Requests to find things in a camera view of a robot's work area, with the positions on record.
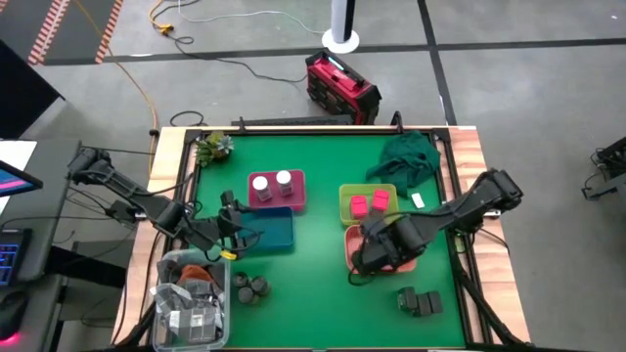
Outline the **orange cloth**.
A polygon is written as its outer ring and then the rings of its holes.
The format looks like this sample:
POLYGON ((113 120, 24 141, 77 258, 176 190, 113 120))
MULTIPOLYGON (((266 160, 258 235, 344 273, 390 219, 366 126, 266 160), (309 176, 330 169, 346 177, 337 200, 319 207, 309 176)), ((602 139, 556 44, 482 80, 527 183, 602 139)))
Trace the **orange cloth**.
POLYGON ((203 266, 186 265, 181 271, 181 276, 178 280, 178 284, 183 284, 189 280, 212 282, 213 278, 203 266))

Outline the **lime green plastic tray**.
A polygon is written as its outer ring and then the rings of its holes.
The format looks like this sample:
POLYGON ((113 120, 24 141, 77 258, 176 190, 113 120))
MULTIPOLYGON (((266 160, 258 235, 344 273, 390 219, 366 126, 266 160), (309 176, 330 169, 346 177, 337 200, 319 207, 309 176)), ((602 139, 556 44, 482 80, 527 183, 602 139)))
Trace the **lime green plastic tray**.
POLYGON ((339 187, 339 218, 343 225, 352 226, 358 224, 362 219, 352 219, 350 215, 349 203, 353 196, 366 196, 369 205, 369 213, 392 213, 399 210, 398 196, 396 188, 391 184, 344 184, 339 187), (372 209, 372 196, 374 190, 382 189, 389 192, 389 208, 385 212, 372 209))

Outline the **white-lid spice jar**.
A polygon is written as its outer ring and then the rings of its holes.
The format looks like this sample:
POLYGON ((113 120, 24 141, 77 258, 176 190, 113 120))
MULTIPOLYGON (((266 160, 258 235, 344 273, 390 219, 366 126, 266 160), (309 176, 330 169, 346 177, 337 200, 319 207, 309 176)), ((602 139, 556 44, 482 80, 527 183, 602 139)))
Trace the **white-lid spice jar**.
POLYGON ((269 181, 265 176, 256 176, 252 180, 252 187, 259 201, 264 202, 272 198, 269 181))
POLYGON ((276 174, 276 182, 282 197, 288 197, 293 194, 292 177, 289 171, 279 171, 276 174))

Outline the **white round-base pole stand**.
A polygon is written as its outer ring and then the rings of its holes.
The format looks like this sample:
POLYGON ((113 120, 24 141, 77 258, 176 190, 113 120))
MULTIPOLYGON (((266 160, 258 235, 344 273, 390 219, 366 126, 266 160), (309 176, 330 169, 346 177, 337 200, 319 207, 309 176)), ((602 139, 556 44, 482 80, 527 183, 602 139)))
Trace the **white round-base pole stand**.
POLYGON ((334 54, 349 54, 360 44, 353 29, 356 0, 332 0, 331 27, 322 36, 322 44, 334 54))

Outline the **dark green cloth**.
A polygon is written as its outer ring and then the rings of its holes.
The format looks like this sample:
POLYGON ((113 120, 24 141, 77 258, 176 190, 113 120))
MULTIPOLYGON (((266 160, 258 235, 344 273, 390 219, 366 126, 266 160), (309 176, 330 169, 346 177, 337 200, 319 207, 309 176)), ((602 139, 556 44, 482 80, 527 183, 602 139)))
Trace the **dark green cloth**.
POLYGON ((411 189, 433 176, 439 168, 438 149, 428 137, 411 131, 384 144, 379 162, 366 171, 365 178, 380 178, 383 183, 392 184, 400 197, 407 198, 411 189))

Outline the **grey desk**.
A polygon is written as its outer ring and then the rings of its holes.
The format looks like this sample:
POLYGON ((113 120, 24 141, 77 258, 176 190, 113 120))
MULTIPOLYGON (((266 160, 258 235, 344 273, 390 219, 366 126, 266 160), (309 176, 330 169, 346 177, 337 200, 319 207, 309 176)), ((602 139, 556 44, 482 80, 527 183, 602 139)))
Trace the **grey desk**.
POLYGON ((80 142, 72 139, 39 140, 24 171, 43 182, 37 191, 13 195, 0 214, 0 225, 29 228, 32 234, 14 286, 0 288, 0 300, 14 291, 27 296, 19 331, 0 341, 0 352, 43 352, 54 327, 63 279, 44 272, 67 193, 67 165, 80 142))

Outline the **computer monitor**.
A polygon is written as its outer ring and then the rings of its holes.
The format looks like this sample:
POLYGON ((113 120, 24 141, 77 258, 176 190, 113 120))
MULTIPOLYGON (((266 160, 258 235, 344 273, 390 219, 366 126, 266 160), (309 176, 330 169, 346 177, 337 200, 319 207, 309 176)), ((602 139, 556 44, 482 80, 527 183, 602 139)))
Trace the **computer monitor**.
POLYGON ((42 181, 0 160, 0 198, 42 188, 42 181))

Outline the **clear plastic storage bin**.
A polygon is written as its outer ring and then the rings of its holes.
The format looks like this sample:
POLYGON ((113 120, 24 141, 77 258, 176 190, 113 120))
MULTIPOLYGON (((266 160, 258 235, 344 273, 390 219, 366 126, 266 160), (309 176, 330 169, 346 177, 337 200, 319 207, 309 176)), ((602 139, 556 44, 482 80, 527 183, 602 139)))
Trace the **clear plastic storage bin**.
POLYGON ((226 259, 211 262, 206 254, 198 249, 173 250, 163 256, 156 264, 157 284, 178 284, 181 271, 186 265, 203 266, 212 276, 213 283, 219 286, 225 293, 225 334, 216 342, 200 344, 187 343, 173 332, 165 328, 156 315, 152 327, 152 345, 156 352, 214 352, 223 348, 229 339, 231 331, 231 265, 226 259))

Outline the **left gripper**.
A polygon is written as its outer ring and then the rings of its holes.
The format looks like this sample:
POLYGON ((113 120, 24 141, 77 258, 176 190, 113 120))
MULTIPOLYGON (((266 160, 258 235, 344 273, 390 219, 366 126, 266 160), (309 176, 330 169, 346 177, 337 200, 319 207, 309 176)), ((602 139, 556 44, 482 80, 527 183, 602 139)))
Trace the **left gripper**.
POLYGON ((220 195, 220 200, 223 208, 231 209, 220 210, 216 217, 221 246, 234 249, 236 252, 245 252, 255 247, 262 238, 261 234, 253 233, 249 237, 238 235, 238 231, 243 228, 242 213, 253 212, 254 208, 237 200, 231 190, 224 191, 220 195))

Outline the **large black panel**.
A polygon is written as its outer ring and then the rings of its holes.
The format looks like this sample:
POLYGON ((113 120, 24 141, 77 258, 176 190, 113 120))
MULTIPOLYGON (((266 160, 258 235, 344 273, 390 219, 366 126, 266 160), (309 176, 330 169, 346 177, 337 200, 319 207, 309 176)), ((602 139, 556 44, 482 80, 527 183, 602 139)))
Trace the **large black panel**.
POLYGON ((19 138, 65 97, 0 39, 0 139, 19 138))

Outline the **magenta plastic tray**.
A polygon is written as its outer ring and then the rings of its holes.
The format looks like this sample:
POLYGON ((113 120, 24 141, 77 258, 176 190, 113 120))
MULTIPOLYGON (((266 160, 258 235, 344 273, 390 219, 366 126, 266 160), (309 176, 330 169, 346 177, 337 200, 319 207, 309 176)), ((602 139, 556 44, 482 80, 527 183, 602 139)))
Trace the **magenta plastic tray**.
POLYGON ((288 170, 291 178, 288 186, 291 192, 287 194, 286 185, 278 182, 279 171, 260 171, 252 172, 247 178, 247 200, 248 205, 252 208, 273 208, 273 207, 290 207, 293 211, 303 211, 306 203, 306 186, 305 175, 302 170, 288 170), (257 178, 266 180, 265 195, 271 194, 271 197, 262 199, 259 191, 254 187, 254 180, 257 178))

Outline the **blue plastic tray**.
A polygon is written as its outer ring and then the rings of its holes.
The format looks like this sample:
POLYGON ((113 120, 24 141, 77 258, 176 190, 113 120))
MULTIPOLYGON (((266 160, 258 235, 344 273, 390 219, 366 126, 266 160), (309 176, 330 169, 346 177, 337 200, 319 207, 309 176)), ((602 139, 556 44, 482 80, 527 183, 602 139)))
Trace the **blue plastic tray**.
POLYGON ((293 213, 289 207, 261 208, 242 215, 239 236, 254 245, 248 252, 278 253, 293 249, 293 213))

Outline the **black metal table frame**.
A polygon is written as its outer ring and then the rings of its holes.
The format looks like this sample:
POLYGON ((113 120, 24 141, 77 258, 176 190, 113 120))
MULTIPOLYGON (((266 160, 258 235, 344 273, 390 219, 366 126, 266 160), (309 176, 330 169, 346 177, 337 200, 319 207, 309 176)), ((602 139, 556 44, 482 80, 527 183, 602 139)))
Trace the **black metal table frame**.
POLYGON ((233 131, 234 154, 201 169, 191 198, 200 216, 214 215, 220 195, 231 190, 247 201, 247 178, 255 171, 304 172, 306 203, 293 216, 293 249, 249 253, 234 261, 233 272, 265 277, 271 286, 257 304, 231 303, 226 349, 282 350, 463 348, 495 332, 470 302, 453 273, 456 248, 440 234, 408 273, 361 278, 344 258, 345 228, 339 218, 339 187, 363 181, 384 143, 396 135, 388 126, 249 126, 233 131), (438 291, 443 312, 425 317, 401 311, 397 291, 438 291))

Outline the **white sheet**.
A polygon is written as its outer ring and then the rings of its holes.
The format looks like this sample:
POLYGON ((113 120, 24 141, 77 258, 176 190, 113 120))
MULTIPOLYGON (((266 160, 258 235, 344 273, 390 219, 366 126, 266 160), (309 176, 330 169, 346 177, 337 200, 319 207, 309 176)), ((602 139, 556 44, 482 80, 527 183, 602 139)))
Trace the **white sheet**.
POLYGON ((35 141, 0 140, 0 161, 25 170, 37 143, 35 141))

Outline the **small potted succulent plant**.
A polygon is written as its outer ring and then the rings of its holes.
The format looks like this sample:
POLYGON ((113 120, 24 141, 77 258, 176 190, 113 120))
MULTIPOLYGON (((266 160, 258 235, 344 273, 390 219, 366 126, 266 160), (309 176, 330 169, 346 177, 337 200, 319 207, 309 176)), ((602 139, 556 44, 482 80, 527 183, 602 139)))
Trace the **small potted succulent plant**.
POLYGON ((196 141, 196 164, 207 167, 212 162, 228 159, 234 151, 233 139, 223 131, 211 132, 207 137, 196 141))

